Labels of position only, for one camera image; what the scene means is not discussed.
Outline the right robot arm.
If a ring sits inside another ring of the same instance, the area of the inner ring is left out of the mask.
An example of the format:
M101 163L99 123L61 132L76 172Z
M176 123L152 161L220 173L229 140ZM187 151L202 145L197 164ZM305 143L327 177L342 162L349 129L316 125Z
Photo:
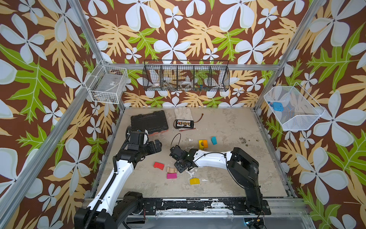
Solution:
M245 209L252 214L262 212L259 163L241 148L227 152L206 152L192 148L187 152L177 145L170 149L170 157L176 160L174 166L180 173L201 167L227 170L235 183L245 190Z

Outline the teal wood block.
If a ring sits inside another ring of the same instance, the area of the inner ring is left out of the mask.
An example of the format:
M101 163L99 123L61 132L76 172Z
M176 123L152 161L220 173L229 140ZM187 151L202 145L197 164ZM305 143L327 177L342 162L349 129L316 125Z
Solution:
M217 143L217 138L216 138L216 136L214 136L214 137L212 137L211 138L211 142L212 142L212 144L213 145L217 145L218 143Z

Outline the yellow square wood block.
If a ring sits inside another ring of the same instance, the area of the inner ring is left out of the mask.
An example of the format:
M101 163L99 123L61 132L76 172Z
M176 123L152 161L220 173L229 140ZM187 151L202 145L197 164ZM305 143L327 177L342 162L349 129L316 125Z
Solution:
M200 150L204 150L205 149L205 141L204 140L199 140L199 149Z

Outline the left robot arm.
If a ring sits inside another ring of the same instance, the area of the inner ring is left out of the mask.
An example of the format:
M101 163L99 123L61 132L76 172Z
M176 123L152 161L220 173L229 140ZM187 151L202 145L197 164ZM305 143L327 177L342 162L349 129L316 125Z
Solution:
M113 156L113 170L100 192L87 208L81 208L74 216L76 229L128 229L127 217L143 211L143 195L130 191L119 203L117 199L138 162L146 156L162 151L159 140L150 141L142 131L126 130L126 139Z

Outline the natural wood arch block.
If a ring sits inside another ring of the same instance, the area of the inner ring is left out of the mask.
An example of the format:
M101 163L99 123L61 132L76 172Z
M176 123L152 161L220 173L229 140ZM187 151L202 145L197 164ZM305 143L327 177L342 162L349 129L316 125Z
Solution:
M167 167L167 173L168 174L177 173L177 169L176 168Z

